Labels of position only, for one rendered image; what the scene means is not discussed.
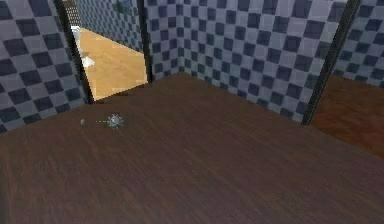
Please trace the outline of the grey spiked ball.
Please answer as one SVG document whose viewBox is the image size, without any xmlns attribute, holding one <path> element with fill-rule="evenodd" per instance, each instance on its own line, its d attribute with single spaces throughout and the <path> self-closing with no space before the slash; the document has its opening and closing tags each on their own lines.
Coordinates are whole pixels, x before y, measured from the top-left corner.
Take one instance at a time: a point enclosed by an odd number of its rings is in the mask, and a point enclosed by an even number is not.
<svg viewBox="0 0 384 224">
<path fill-rule="evenodd" d="M 106 127 L 109 127 L 111 129 L 119 129 L 124 126 L 124 119 L 122 116 L 118 114 L 111 114 L 104 120 L 90 121 L 84 118 L 80 120 L 81 126 L 86 126 L 90 124 L 100 124 L 100 125 L 105 125 Z"/>
</svg>

